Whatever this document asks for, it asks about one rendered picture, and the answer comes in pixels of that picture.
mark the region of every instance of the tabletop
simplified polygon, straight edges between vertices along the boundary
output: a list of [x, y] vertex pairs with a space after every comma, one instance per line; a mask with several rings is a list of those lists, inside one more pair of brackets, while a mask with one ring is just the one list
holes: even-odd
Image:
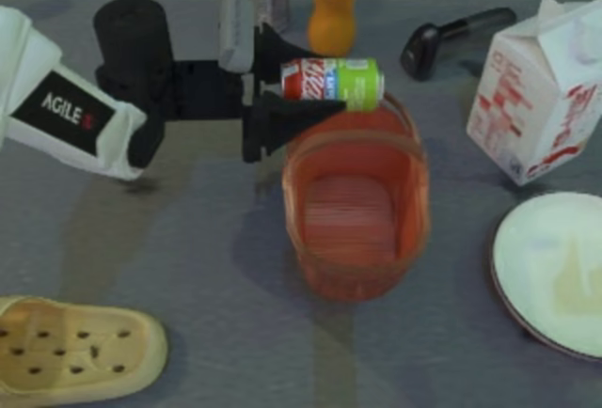
[[[107, 0], [1, 0], [29, 15], [93, 81], [92, 18]], [[160, 0], [178, 59], [215, 59], [219, 0]], [[356, 306], [321, 301], [284, 227], [281, 153], [241, 157], [237, 121], [171, 124], [135, 190], [6, 143], [0, 153], [0, 287], [139, 309], [171, 353], [121, 408], [596, 408], [600, 368], [525, 338], [491, 291], [484, 262], [501, 215], [537, 191], [602, 195], [596, 133], [585, 152], [523, 191], [468, 139], [467, 109], [486, 46], [444, 58], [428, 83], [398, 56], [425, 22], [486, 8], [519, 18], [539, 0], [358, 0], [354, 56], [378, 60], [429, 155], [432, 234], [403, 282]], [[307, 45], [309, 0], [285, 37]]]

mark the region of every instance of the orange bottle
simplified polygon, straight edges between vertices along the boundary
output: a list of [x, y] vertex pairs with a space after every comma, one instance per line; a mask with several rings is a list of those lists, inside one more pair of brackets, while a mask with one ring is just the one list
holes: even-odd
[[331, 57], [346, 56], [356, 40], [355, 0], [313, 0], [308, 39], [311, 50]]

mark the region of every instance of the white carton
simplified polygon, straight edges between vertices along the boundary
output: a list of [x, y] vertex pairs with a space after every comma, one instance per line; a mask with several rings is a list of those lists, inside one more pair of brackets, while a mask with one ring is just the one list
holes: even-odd
[[602, 0], [542, 0], [498, 32], [468, 135], [518, 185], [579, 155], [602, 115]]

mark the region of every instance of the agile logo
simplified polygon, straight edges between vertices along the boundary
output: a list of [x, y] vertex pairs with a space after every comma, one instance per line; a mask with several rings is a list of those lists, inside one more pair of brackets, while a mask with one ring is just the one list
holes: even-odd
[[96, 156], [98, 137], [114, 114], [112, 107], [51, 72], [12, 116]]

